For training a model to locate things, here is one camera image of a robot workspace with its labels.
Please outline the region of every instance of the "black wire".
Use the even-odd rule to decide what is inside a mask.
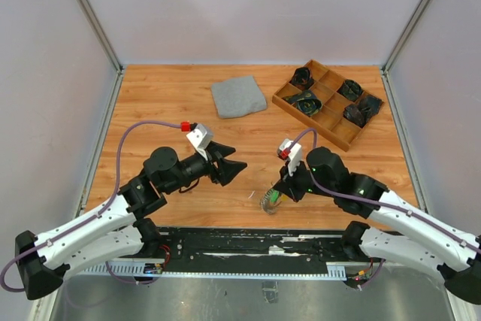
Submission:
[[[198,186],[199,182],[201,181],[200,178],[197,179],[197,182],[195,182],[193,185],[191,185],[189,188],[185,188],[185,189],[179,189],[179,193],[185,193],[185,192],[188,192],[192,189],[194,189],[196,186]]]

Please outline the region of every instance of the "wooden table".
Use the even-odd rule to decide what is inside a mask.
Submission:
[[[119,139],[139,120],[172,123],[204,123],[214,132],[214,140],[233,146],[230,159],[248,163],[226,187],[207,178],[186,194],[167,195],[168,204],[150,215],[162,226],[234,226],[302,229],[344,229],[351,220],[331,198],[306,195],[299,203],[284,202],[277,214],[269,216],[259,207],[259,199],[275,183],[283,163],[276,149],[284,138],[295,138],[305,126],[272,104],[273,93],[292,76],[291,65],[131,65],[127,68],[100,162],[89,195],[87,210],[104,201],[112,192],[115,153]],[[345,77],[386,101],[379,69],[374,66],[332,67]],[[253,75],[268,100],[268,109],[245,117],[221,120],[216,113],[210,85],[230,77]],[[192,147],[177,129],[142,126],[128,136],[121,161],[121,185],[136,176],[142,162],[160,146],[173,147],[179,158],[192,154]],[[307,150],[312,135],[301,141]],[[394,189],[411,204],[417,204],[404,162],[389,105],[373,120],[349,152],[343,152],[319,137],[318,146],[339,153],[344,164],[357,173],[369,174]]]

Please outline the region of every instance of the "wooden tabletop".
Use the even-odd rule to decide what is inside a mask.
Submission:
[[[116,148],[127,127],[140,120],[172,123],[188,120],[211,128],[216,142],[237,149],[229,159],[247,162],[248,167],[225,187],[214,185],[205,177],[191,192],[167,195],[168,204],[150,215],[157,225],[344,229],[351,220],[362,220],[344,213],[331,198],[320,196],[306,195],[299,203],[283,202],[273,216],[259,207],[259,199],[277,182],[283,165],[276,157],[277,147],[284,138],[293,139],[306,128],[271,102],[274,92],[292,76],[295,68],[291,65],[130,65],[110,122],[87,210],[112,193]],[[387,101],[377,67],[336,66],[332,69]],[[210,85],[246,75],[256,79],[268,100],[268,109],[221,120]],[[305,155],[312,147],[312,135],[304,137],[301,143]],[[141,126],[131,132],[124,144],[120,184],[136,176],[143,161],[161,146],[174,148],[180,159],[193,153],[186,133],[162,126]],[[409,203],[417,204],[388,104],[349,152],[322,137],[318,139],[319,146],[340,154],[350,171],[368,174]]]

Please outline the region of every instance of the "gray floor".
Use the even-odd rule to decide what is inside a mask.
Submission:
[[[76,309],[66,307],[64,290],[51,321],[453,320],[441,285],[389,266],[362,292],[340,281],[281,280],[276,287],[262,280],[165,278],[131,286],[110,277],[80,276],[68,283],[68,294],[83,305],[109,297],[99,306]]]

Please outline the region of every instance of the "folded cloth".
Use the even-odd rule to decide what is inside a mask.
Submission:
[[[215,83],[210,90],[220,118],[243,117],[268,107],[252,75]]]

